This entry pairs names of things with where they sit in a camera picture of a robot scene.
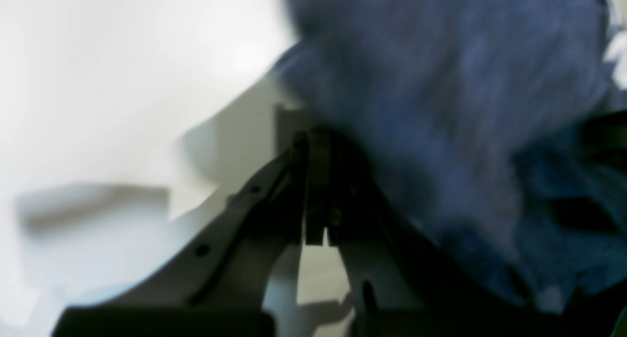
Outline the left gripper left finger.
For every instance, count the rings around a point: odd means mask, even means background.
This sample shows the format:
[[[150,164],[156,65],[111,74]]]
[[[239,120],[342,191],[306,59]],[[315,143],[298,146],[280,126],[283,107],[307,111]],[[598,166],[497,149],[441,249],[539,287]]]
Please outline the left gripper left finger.
[[[301,242],[308,156],[298,132],[163,268],[105,303],[68,308],[54,337],[273,337],[262,305],[275,262]]]

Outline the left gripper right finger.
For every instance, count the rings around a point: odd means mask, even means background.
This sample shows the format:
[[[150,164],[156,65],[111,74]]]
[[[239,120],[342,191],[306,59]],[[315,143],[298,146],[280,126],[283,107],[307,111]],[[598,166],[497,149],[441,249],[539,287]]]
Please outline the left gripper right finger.
[[[342,255],[351,337],[624,337],[626,284],[563,315],[517,308],[465,275],[379,192],[362,154],[326,129],[307,133],[306,243]]]

